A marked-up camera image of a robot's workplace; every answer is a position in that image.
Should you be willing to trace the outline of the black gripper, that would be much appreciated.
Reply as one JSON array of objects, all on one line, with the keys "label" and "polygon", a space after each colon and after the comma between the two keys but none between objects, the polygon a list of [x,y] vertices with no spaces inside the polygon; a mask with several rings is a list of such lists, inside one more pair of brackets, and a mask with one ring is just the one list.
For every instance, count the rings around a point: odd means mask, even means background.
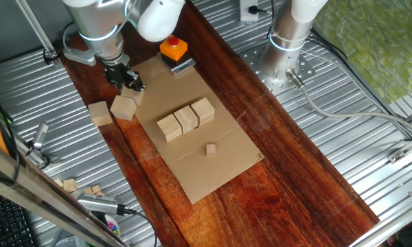
[{"label": "black gripper", "polygon": [[104,75],[109,84],[117,89],[125,86],[136,92],[142,92],[145,89],[139,75],[135,71],[131,71],[127,65],[122,63],[114,66],[105,66]]}]

